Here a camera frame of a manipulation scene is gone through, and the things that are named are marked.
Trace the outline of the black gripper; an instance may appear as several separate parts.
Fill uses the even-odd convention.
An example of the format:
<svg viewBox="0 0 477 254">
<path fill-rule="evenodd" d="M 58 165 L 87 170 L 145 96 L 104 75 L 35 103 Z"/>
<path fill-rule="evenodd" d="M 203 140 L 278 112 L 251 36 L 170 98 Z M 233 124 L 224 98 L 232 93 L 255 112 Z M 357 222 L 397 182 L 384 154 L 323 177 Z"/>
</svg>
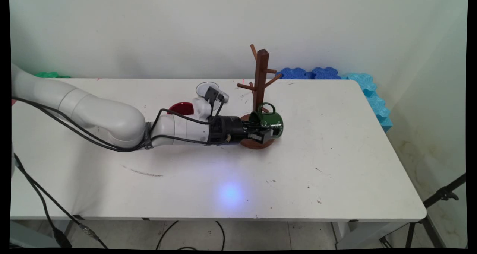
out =
<svg viewBox="0 0 477 254">
<path fill-rule="evenodd" d="M 276 139 L 273 128 L 260 122 L 243 121 L 228 115 L 210 116 L 208 120 L 212 122 L 208 129 L 210 145 L 236 145 L 247 139 L 265 144 Z"/>
</svg>

